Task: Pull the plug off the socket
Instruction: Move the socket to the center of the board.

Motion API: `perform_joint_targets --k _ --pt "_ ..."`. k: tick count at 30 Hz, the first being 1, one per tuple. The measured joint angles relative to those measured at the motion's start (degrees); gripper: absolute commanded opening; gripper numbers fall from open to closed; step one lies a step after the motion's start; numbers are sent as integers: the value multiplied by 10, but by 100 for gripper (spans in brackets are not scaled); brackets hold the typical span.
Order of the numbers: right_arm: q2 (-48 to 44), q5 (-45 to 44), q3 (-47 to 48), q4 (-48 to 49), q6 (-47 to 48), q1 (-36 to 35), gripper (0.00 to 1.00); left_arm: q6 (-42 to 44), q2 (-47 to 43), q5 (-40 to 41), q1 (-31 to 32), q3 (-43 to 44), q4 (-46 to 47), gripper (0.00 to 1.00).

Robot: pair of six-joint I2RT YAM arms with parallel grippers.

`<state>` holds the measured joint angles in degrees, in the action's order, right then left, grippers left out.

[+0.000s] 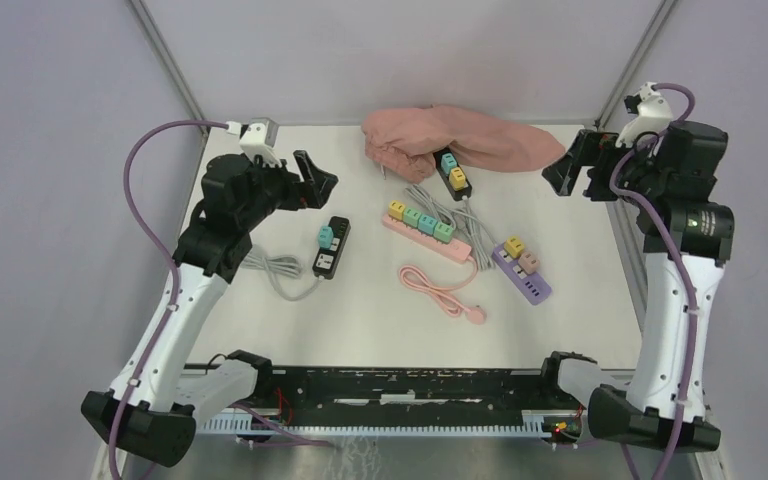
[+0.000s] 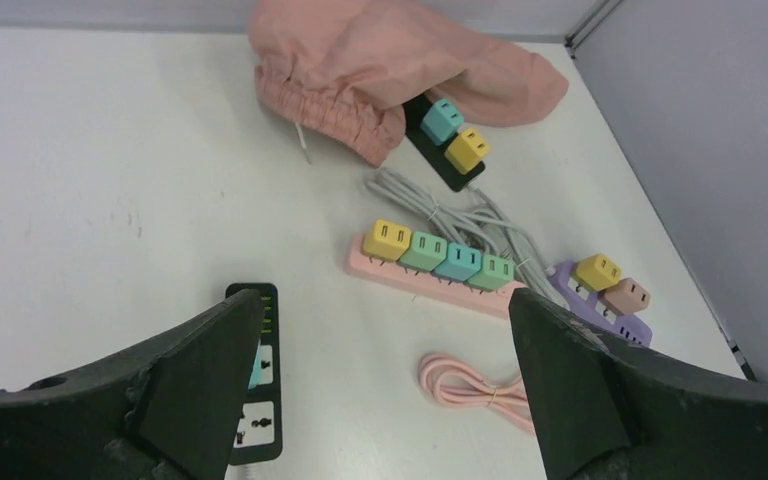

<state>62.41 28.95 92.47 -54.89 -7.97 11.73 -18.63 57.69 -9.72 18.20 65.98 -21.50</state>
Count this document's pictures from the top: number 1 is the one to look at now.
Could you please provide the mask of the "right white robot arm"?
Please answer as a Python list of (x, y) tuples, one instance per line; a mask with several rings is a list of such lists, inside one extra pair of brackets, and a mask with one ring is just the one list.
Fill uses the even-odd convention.
[(537, 382), (545, 405), (583, 405), (595, 438), (673, 453), (720, 445), (720, 430), (706, 417), (702, 375), (710, 309), (735, 233), (732, 210), (710, 200), (727, 145), (724, 131), (694, 121), (640, 133), (629, 144), (583, 129), (543, 171), (558, 195), (570, 195), (585, 173), (590, 200), (639, 207), (647, 298), (631, 382), (621, 386), (594, 359), (559, 351), (544, 360)]

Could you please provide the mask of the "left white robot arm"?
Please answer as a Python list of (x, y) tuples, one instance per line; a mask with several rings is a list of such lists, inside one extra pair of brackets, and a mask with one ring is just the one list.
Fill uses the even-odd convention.
[(293, 173), (279, 160), (225, 154), (207, 164), (202, 198), (171, 253), (170, 276), (149, 325), (105, 391), (90, 391), (81, 414), (113, 450), (163, 467), (178, 464), (198, 426), (236, 400), (267, 404), (270, 360), (233, 354), (228, 364), (183, 388), (179, 379), (210, 312), (252, 249), (251, 233), (277, 210), (321, 209), (338, 184), (304, 150)]

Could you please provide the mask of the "purple power strip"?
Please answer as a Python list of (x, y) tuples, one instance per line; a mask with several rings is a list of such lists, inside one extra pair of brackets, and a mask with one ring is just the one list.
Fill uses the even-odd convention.
[(504, 251), (503, 244), (493, 249), (491, 258), (531, 305), (539, 305), (551, 296), (553, 290), (540, 273), (526, 275), (518, 259), (512, 259)]

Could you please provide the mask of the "teal plug adapter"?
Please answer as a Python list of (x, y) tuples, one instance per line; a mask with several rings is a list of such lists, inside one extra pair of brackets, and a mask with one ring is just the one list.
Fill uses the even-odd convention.
[(324, 225), (320, 228), (317, 235), (317, 242), (321, 249), (330, 249), (335, 238), (333, 229)]

